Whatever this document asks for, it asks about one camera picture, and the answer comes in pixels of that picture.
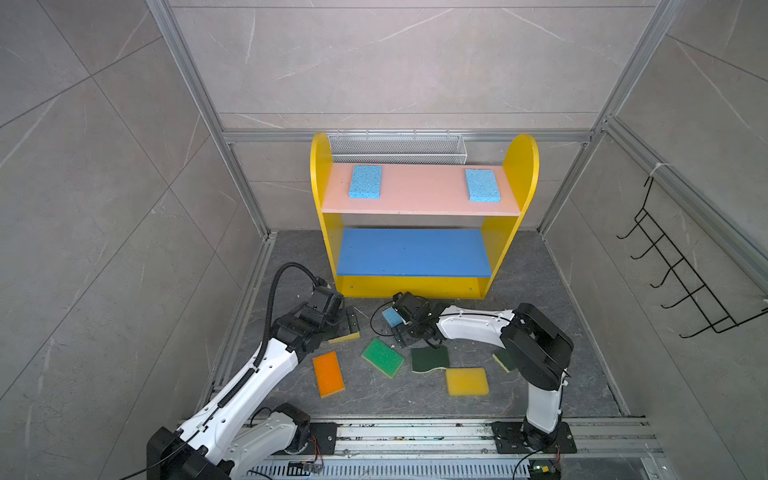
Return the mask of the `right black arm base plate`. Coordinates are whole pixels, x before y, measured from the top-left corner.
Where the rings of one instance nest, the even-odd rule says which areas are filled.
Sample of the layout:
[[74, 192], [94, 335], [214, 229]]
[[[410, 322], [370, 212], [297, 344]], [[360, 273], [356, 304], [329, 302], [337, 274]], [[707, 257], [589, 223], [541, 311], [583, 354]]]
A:
[[492, 437], [499, 454], [575, 454], [577, 447], [567, 422], [561, 421], [550, 432], [543, 432], [527, 421], [493, 422]]

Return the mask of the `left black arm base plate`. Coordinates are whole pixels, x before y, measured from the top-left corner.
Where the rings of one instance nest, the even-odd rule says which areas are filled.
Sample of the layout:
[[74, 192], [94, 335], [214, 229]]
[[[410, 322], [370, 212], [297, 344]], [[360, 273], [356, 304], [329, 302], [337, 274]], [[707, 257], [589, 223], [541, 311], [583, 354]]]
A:
[[299, 425], [289, 446], [289, 454], [333, 455], [336, 449], [339, 425], [333, 422], [311, 422]]

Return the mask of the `orange yellow sponge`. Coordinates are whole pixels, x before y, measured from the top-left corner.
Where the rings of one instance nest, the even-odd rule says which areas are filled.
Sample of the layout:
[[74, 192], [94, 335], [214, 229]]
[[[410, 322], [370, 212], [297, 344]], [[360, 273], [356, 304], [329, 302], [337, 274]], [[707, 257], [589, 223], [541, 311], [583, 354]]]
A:
[[312, 362], [321, 398], [339, 393], [345, 389], [338, 357], [335, 352], [315, 357]]

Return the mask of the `light blue sponge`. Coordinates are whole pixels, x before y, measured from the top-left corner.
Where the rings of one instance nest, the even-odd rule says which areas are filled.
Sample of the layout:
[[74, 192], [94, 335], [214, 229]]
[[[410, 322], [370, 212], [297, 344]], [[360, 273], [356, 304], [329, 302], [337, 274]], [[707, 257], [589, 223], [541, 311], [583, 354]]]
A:
[[392, 328], [396, 328], [398, 325], [402, 325], [404, 323], [403, 318], [400, 316], [400, 314], [392, 307], [387, 308], [382, 312], [382, 316], [384, 317], [387, 324]]
[[353, 167], [348, 195], [351, 199], [379, 199], [381, 180], [380, 165], [356, 165]]
[[493, 170], [466, 169], [465, 180], [471, 202], [499, 203], [501, 193]]

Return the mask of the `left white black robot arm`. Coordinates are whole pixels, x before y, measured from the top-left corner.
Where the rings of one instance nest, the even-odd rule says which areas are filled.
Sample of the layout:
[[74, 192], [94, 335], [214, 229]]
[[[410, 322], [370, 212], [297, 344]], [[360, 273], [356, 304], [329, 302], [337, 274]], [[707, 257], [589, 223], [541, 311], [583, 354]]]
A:
[[256, 426], [246, 421], [307, 355], [335, 334], [344, 297], [318, 286], [301, 303], [267, 325], [259, 350], [200, 411], [176, 430], [165, 427], [146, 447], [148, 479], [229, 479], [266, 457], [306, 445], [310, 417], [283, 404]]

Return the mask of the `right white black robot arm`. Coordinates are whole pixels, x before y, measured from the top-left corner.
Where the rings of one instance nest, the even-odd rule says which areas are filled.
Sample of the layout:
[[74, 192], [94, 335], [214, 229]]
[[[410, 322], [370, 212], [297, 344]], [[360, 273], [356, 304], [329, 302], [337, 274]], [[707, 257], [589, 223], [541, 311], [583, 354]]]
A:
[[532, 450], [554, 444], [562, 419], [562, 393], [574, 349], [570, 337], [529, 303], [502, 311], [467, 310], [398, 293], [383, 312], [399, 346], [468, 340], [501, 348], [528, 383], [522, 438]]

